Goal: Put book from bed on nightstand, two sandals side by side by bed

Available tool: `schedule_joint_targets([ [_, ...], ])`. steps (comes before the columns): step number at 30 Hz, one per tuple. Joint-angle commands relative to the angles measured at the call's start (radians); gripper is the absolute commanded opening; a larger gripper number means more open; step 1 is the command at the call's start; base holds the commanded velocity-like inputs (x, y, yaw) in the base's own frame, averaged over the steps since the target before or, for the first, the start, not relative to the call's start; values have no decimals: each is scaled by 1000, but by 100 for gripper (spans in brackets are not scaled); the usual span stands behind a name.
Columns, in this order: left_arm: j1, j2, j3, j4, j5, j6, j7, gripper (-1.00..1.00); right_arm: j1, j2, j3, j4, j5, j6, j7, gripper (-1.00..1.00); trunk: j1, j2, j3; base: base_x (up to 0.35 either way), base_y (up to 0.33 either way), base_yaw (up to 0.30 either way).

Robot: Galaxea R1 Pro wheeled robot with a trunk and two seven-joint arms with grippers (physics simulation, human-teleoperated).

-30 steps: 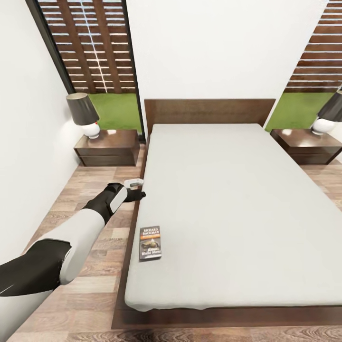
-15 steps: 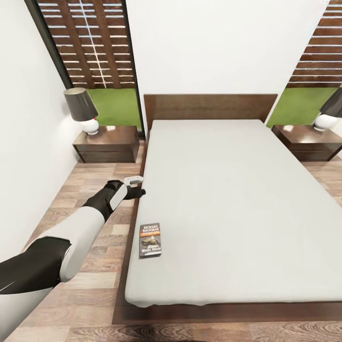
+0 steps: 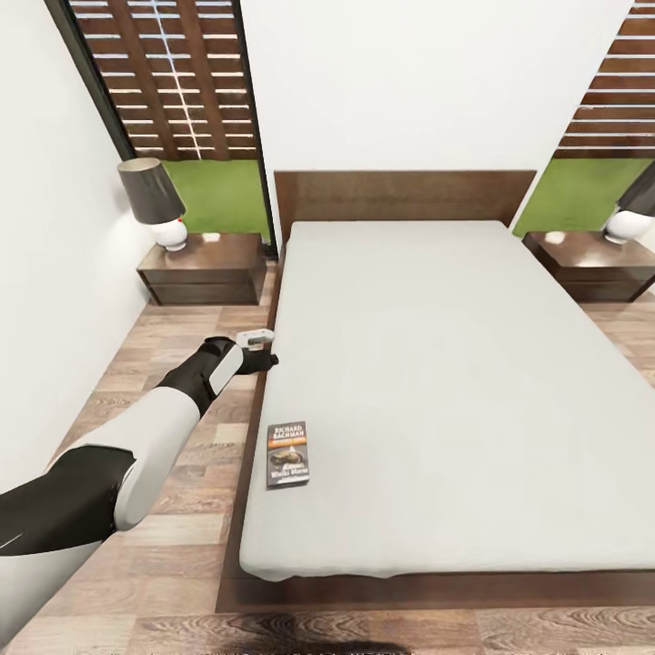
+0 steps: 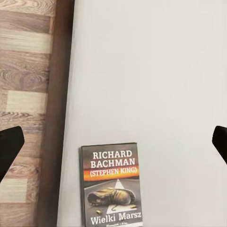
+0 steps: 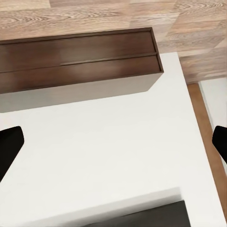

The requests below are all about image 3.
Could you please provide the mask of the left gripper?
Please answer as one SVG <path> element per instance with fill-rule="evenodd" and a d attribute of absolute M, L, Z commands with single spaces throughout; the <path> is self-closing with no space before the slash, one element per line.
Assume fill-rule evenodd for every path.
<path fill-rule="evenodd" d="M 248 366 L 242 375 L 270 370 L 274 365 L 279 364 L 277 354 L 270 354 L 269 350 L 248 350 L 244 348 L 244 351 L 248 354 Z"/>

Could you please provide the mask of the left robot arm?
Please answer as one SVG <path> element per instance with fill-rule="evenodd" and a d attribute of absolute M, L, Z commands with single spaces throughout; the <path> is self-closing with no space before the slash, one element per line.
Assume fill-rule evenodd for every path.
<path fill-rule="evenodd" d="M 77 440 L 40 477 L 0 495 L 0 650 L 114 533 L 155 505 L 211 402 L 235 375 L 270 370 L 271 330 L 208 337 L 130 408 Z"/>

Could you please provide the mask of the hardback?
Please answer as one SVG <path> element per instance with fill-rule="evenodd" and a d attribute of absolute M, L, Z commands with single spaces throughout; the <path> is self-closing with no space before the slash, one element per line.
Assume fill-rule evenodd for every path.
<path fill-rule="evenodd" d="M 306 422 L 267 428 L 267 485 L 309 481 Z"/>

